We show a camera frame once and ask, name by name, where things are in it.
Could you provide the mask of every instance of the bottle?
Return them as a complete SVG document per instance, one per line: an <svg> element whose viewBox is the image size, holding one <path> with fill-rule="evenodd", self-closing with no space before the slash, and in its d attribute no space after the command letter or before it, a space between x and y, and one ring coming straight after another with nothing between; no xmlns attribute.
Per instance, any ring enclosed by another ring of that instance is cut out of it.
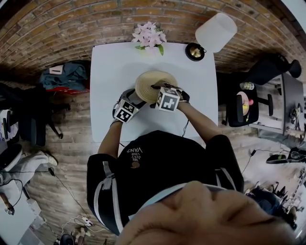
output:
<svg viewBox="0 0 306 245"><path fill-rule="evenodd" d="M240 84L240 88L245 90L253 90L254 87L254 84L251 82L243 82Z"/></svg>

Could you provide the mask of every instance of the glove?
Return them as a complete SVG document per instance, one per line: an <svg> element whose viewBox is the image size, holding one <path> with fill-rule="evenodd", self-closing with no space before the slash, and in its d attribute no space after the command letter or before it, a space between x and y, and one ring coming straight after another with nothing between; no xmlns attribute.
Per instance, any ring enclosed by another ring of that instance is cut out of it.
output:
<svg viewBox="0 0 306 245"><path fill-rule="evenodd" d="M161 87L167 88L167 89L175 89L176 92L179 94L180 96L180 101L179 102L187 102L189 103L190 100L190 96L180 87L176 87L171 85L170 83L167 83L163 80L158 81L157 83L151 85L152 89L161 89ZM151 104L150 107L151 108L155 108L155 104Z"/></svg>
<svg viewBox="0 0 306 245"><path fill-rule="evenodd" d="M113 107L113 111L112 111L112 114L113 114L113 118L115 118L115 112L116 112L116 108L119 106L120 104L120 101L124 99L125 101L127 101L129 104L133 105L134 107L136 107L137 109L141 109L141 107L143 107L146 102L143 101L142 99L140 99L136 92L135 92L135 89L128 89L128 90L125 90L119 100L114 104L114 107Z"/></svg>

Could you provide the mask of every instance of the brick wall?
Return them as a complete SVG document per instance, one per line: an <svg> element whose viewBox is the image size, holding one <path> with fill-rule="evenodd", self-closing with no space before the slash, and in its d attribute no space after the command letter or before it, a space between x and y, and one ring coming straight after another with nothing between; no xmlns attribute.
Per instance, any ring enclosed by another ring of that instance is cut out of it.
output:
<svg viewBox="0 0 306 245"><path fill-rule="evenodd" d="M273 13L273 4L262 1L32 0L0 30L0 71L19 79L54 64L90 60L94 45L130 41L135 25L146 21L157 22L169 41L192 42L197 27L217 12L230 15L238 26L215 54L218 70L249 68L258 55L271 51L304 64L306 51L293 30Z"/></svg>

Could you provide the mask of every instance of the marker cube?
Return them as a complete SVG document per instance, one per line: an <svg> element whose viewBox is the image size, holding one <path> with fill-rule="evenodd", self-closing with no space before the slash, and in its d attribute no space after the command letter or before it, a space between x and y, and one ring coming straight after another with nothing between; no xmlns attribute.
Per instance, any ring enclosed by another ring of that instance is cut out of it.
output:
<svg viewBox="0 0 306 245"><path fill-rule="evenodd" d="M161 87L156 103L156 108L161 111L175 111L179 101L180 96L176 89Z"/></svg>
<svg viewBox="0 0 306 245"><path fill-rule="evenodd" d="M116 107L114 117L127 123L138 111L139 109L122 99Z"/></svg>

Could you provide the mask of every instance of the pink object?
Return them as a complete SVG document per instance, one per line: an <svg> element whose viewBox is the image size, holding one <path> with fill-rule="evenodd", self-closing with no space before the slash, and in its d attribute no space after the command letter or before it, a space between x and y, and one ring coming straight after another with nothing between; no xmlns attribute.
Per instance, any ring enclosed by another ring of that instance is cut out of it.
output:
<svg viewBox="0 0 306 245"><path fill-rule="evenodd" d="M242 97L242 112L243 112L243 116L245 116L246 114L248 114L248 111L249 111L249 98L246 95L246 93L242 91L237 93L237 95L241 95Z"/></svg>

